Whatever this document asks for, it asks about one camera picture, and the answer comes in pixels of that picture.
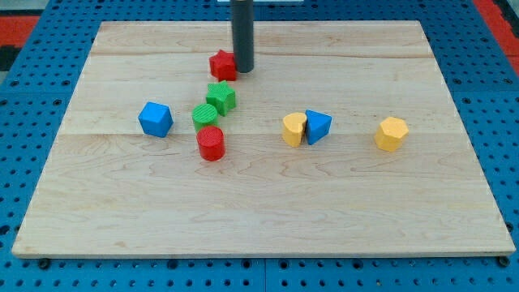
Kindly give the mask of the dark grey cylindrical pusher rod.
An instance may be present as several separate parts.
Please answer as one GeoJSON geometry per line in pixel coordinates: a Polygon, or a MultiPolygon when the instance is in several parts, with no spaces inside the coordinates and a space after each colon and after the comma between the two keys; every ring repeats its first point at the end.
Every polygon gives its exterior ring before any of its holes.
{"type": "Polygon", "coordinates": [[[254,69],[254,7],[252,0],[231,0],[234,60],[239,73],[254,69]]]}

